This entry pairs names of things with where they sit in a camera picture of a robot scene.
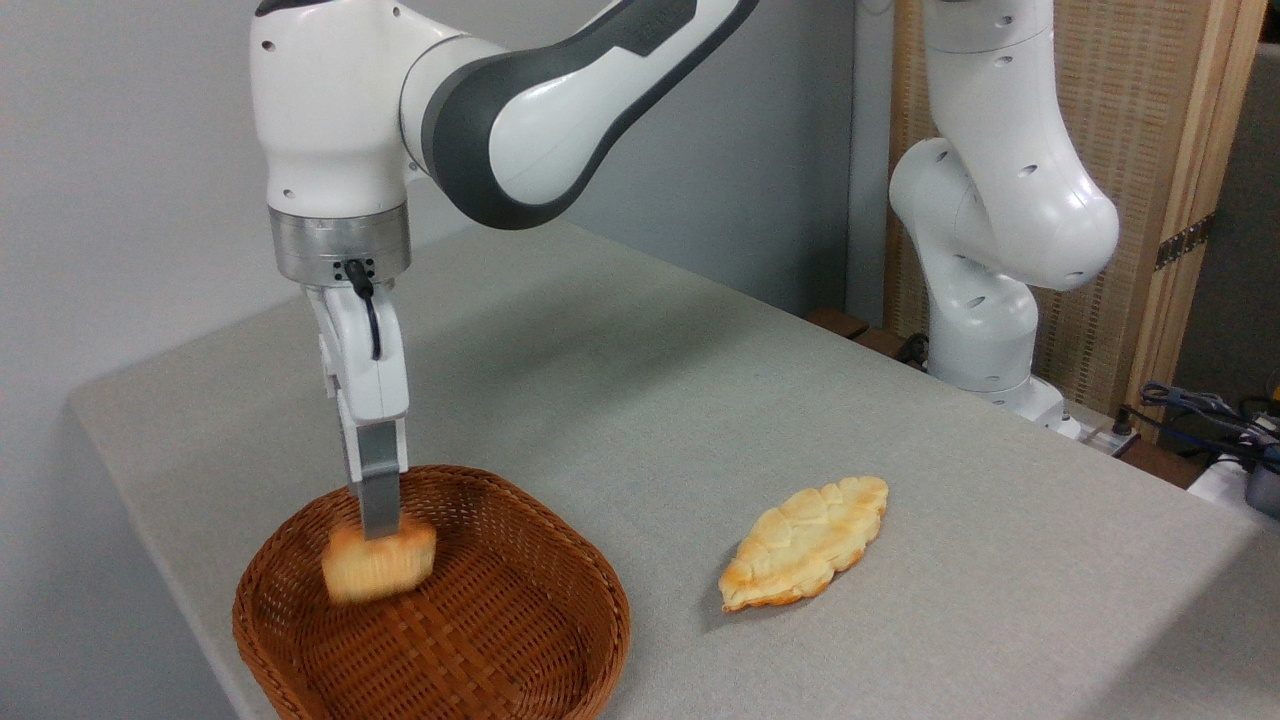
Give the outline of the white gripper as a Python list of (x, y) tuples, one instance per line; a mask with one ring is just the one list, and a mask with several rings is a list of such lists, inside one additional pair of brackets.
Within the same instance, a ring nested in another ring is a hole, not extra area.
[(401, 530), (401, 474), (408, 469), (399, 419), (410, 406), (401, 324), (388, 288), (372, 288), (369, 302), (349, 286), (303, 288), (319, 324), (328, 392), (344, 407), (348, 489), (366, 541)]

